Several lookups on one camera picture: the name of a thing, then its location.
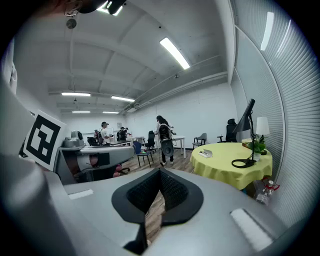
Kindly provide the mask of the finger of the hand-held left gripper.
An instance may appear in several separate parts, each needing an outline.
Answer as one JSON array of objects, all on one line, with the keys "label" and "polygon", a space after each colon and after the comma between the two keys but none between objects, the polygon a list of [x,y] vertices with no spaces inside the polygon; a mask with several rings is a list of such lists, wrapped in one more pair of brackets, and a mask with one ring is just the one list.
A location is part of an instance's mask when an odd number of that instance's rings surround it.
[{"label": "finger of the hand-held left gripper", "polygon": [[132,146],[87,146],[83,155],[89,155],[92,167],[113,167],[131,159],[135,150]]}]

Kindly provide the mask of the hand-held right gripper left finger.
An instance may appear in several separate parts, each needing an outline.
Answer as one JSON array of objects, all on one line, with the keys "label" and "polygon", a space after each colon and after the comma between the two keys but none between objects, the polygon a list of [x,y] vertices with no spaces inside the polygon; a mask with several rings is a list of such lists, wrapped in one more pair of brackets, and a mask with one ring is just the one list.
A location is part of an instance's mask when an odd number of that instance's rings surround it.
[{"label": "hand-held right gripper left finger", "polygon": [[46,256],[133,256],[130,246],[146,244],[145,228],[125,221],[114,209],[117,188],[150,174],[146,169],[118,178],[62,185],[45,172],[49,205],[57,219],[48,232]]}]

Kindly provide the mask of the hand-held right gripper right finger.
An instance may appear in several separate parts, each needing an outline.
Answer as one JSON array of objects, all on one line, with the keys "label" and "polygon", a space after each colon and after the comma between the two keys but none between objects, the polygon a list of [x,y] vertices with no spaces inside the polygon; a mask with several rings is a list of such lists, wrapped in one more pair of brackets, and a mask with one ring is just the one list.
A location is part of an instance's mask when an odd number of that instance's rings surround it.
[{"label": "hand-held right gripper right finger", "polygon": [[255,253],[231,216],[246,210],[276,240],[286,225],[265,205],[226,183],[181,170],[171,172],[194,184],[203,193],[200,210],[186,223],[161,228],[144,251],[145,256],[251,256]]}]

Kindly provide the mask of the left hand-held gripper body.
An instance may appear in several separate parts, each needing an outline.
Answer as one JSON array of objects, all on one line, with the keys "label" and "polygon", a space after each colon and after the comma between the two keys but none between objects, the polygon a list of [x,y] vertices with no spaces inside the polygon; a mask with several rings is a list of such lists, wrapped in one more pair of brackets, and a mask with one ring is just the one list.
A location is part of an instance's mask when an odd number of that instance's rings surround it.
[{"label": "left hand-held gripper body", "polygon": [[86,182],[87,175],[77,161],[84,144],[76,137],[66,137],[67,125],[43,111],[38,110],[34,118],[19,156],[57,174],[63,184]]}]

